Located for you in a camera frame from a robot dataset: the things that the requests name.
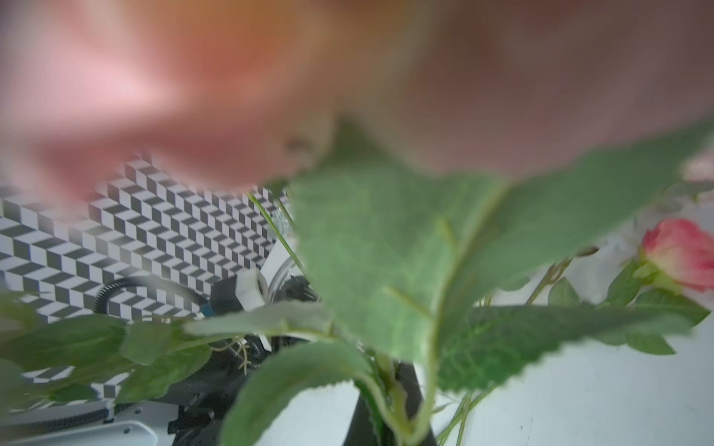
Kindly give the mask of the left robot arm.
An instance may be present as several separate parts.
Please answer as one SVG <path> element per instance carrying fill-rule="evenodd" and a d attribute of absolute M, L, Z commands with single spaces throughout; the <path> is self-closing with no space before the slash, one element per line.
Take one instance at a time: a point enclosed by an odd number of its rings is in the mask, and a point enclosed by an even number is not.
<path fill-rule="evenodd" d="M 139 286 L 187 297 L 206 317 L 243 313 L 278 302 L 319 299 L 301 275 L 286 273 L 268 286 L 260 271 L 244 269 L 218 282 L 209 297 L 152 276 L 117 279 L 98 292 L 94 312 L 107 313 L 112 298 Z M 249 336 L 233 346 L 221 342 L 202 369 L 171 385 L 163 397 L 14 416 L 2 424 L 1 439 L 11 445 L 215 445 L 223 420 L 249 375 L 293 342 L 286 336 Z"/>

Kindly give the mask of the small pink bud stem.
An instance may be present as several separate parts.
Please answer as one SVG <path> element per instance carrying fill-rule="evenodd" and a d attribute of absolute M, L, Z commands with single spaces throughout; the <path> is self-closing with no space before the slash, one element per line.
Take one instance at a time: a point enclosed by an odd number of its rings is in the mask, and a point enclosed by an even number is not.
<path fill-rule="evenodd" d="M 664 219 L 647 230 L 637 255 L 625 262 L 598 304 L 580 297 L 565 277 L 571 262 L 550 266 L 522 304 L 493 306 L 487 299 L 447 343 L 439 386 L 464 396 L 437 444 L 446 444 L 454 430 L 462 439 L 476 405 L 566 344 L 595 340 L 673 355 L 664 329 L 652 324 L 664 315 L 679 315 L 694 328 L 710 315 L 686 295 L 713 288 L 713 236 L 690 219 Z"/>

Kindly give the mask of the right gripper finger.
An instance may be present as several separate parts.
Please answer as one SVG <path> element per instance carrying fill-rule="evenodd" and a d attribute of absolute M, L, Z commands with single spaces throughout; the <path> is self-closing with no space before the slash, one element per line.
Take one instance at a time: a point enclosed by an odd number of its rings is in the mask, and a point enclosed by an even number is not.
<path fill-rule="evenodd" d="M 414 416 L 421 403 L 422 395 L 414 366 L 400 363 L 396 369 L 396 379 L 407 393 L 405 410 L 409 416 Z M 355 386 L 360 392 L 356 403 L 353 419 L 343 446 L 394 446 L 397 438 L 383 421 L 379 409 L 367 388 L 357 382 Z"/>

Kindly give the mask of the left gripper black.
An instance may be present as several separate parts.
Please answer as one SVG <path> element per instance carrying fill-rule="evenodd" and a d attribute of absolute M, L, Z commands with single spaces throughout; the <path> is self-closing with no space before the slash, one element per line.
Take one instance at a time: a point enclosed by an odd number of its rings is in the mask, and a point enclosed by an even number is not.
<path fill-rule="evenodd" d="M 236 275 L 219 281 L 212 287 L 209 309 L 215 316 L 243 312 L 284 301 L 316 302 L 317 295 L 308 280 L 293 269 L 271 282 L 261 282 L 257 297 L 244 297 L 247 283 L 264 277 L 257 269 L 243 269 Z M 216 445 L 219 431 L 228 410 L 249 375 L 262 362 L 281 349 L 301 342 L 288 336 L 247 336 L 235 343 L 222 340 L 214 343 L 209 362 L 194 375 L 172 386 L 170 392 L 193 392 L 194 403 L 180 406 L 178 418 L 169 424 L 168 432 L 175 436 L 175 445 Z"/>

